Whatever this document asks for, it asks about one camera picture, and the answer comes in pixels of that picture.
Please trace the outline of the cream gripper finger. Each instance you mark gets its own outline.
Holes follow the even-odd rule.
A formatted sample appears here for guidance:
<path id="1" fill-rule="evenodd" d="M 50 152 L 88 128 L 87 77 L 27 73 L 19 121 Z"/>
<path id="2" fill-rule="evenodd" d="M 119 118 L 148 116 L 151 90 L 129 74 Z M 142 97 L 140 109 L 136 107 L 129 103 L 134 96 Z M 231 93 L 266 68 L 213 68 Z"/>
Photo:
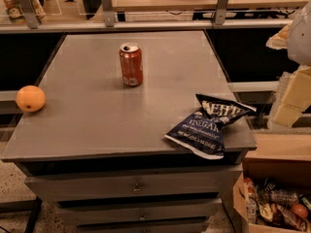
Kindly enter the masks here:
<path id="1" fill-rule="evenodd" d="M 291 128 L 311 106 L 311 67 L 299 67 L 292 74 L 284 72 L 274 93 L 268 127 Z"/>
<path id="2" fill-rule="evenodd" d="M 286 50 L 288 48 L 291 26 L 290 23 L 284 26 L 278 33 L 270 37 L 265 45 L 274 50 Z"/>

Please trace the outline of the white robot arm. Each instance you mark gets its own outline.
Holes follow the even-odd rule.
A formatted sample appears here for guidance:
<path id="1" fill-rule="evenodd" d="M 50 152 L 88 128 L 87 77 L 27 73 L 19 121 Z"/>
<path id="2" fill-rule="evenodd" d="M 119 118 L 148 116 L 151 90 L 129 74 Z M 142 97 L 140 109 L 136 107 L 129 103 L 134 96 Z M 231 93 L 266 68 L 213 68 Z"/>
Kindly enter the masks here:
<path id="1" fill-rule="evenodd" d="M 296 71 L 280 79 L 268 121 L 269 128 L 291 128 L 311 106 L 311 1 L 266 45 L 286 50 L 289 60 L 298 64 Z"/>

